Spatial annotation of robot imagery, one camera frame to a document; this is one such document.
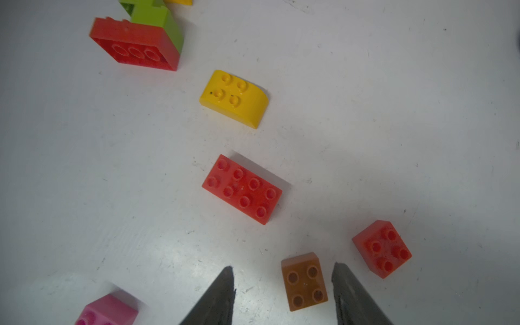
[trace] scuff mark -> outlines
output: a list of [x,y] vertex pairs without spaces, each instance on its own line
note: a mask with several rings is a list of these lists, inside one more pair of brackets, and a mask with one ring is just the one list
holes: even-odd
[[200,170],[202,170],[203,172],[205,172],[205,169],[202,167],[202,164],[200,164],[200,163],[198,163],[198,162],[196,162],[196,161],[193,161],[193,162],[191,163],[191,165],[192,165],[193,167],[198,167],[198,168],[200,168]]
[[326,145],[323,150],[320,151],[320,154],[324,153],[327,149],[330,148],[330,145]]
[[[426,182],[425,188],[428,188],[428,185],[430,184],[430,180],[432,180],[431,177],[428,178],[428,182]],[[415,218],[415,214],[417,213],[417,210],[419,209],[419,206],[421,205],[421,201],[422,201],[423,198],[424,198],[424,191],[421,193],[421,197],[417,201],[417,206],[415,207],[415,210],[413,211],[413,215],[410,218],[410,222],[406,225],[406,229],[408,229],[408,226],[410,226],[410,224],[412,223],[413,219]]]
[[312,14],[312,9],[310,9],[309,6],[297,4],[296,0],[283,0],[283,2],[289,4],[294,9],[298,9],[299,11],[305,14]]

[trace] lego brick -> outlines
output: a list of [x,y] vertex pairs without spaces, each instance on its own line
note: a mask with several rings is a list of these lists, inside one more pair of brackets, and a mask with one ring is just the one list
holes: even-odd
[[193,0],[164,0],[164,2],[170,3],[170,4],[186,5],[186,6],[193,5]]
[[282,190],[220,155],[202,187],[265,225]]
[[121,4],[121,6],[123,6],[123,8],[125,8],[129,16],[132,16],[135,5],[142,5],[148,7],[164,6],[163,0],[120,0],[119,3]]
[[90,37],[119,63],[177,71],[179,52],[160,27],[96,18]]
[[111,294],[85,306],[75,325],[132,325],[137,311]]
[[162,0],[120,0],[119,3],[130,15],[132,23],[164,28],[177,51],[182,52],[183,34]]
[[200,104],[252,128],[258,128],[269,104],[257,86],[216,70],[200,96]]
[[315,253],[284,259],[282,275],[290,311],[328,300],[320,260]]
[[368,268],[383,279],[412,257],[389,221],[376,220],[352,241]]

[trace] red 2x4 brick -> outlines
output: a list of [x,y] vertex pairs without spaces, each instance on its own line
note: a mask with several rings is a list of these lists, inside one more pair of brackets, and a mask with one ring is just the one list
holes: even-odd
[[202,187],[265,225],[282,190],[220,155]]

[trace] red lego brick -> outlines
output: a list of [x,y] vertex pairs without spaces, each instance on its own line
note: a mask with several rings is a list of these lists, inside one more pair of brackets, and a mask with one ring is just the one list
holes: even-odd
[[111,294],[85,306],[75,325],[132,325],[137,311]]
[[265,225],[282,190],[220,155],[202,187]]
[[368,268],[383,279],[412,257],[389,221],[376,220],[352,241]]
[[161,27],[96,18],[90,37],[119,63],[177,71],[180,54]]

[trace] pink lego brick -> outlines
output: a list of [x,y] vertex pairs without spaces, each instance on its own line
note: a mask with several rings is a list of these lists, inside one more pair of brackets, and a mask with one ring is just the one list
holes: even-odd
[[132,325],[137,310],[111,294],[85,306],[75,325]]

